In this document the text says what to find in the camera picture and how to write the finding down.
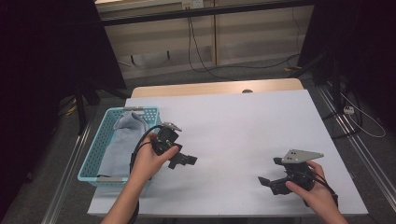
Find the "hand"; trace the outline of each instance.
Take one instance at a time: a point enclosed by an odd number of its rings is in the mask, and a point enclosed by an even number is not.
[[[129,223],[146,182],[161,169],[164,162],[178,152],[177,147],[171,147],[161,156],[157,156],[150,143],[156,136],[156,133],[149,133],[144,139],[142,145],[148,144],[143,145],[137,152],[128,181],[102,223]]]
[[[316,174],[325,178],[321,165],[313,161],[307,161],[306,163],[313,168],[313,171]],[[315,182],[314,187],[310,191],[306,191],[291,181],[287,181],[286,186],[291,191],[302,197],[308,203],[309,207],[314,210],[314,212],[322,219],[323,222],[347,223],[338,210],[329,190],[320,183]]]
[[[143,140],[143,145],[137,152],[131,176],[144,183],[152,178],[163,166],[163,163],[171,159],[178,152],[177,147],[170,147],[161,156],[155,154],[150,141],[157,137],[156,133],[149,133]]]

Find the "forearm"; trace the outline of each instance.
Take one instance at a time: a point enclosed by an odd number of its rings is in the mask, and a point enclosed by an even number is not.
[[[321,217],[319,216],[320,220],[325,223],[325,224],[347,224],[347,220],[343,217],[343,215],[340,214],[335,214],[335,215],[328,215]]]
[[[139,195],[145,183],[143,180],[130,176],[102,223],[128,223],[136,209]]]

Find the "white table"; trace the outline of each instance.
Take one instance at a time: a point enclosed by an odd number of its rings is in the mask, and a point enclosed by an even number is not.
[[[257,176],[285,177],[273,163],[289,149],[324,154],[317,159],[339,195],[344,215],[367,210],[305,90],[132,98],[126,105],[156,105],[162,121],[183,128],[182,152],[193,166],[167,163],[140,197],[141,217],[301,217],[313,215],[295,194],[274,196]],[[98,188],[88,211],[104,216],[120,188]]]

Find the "gray cloth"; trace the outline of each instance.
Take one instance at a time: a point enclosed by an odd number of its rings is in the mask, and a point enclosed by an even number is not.
[[[106,148],[98,175],[128,177],[131,154],[149,126],[133,111],[126,111],[113,128],[113,140]]]

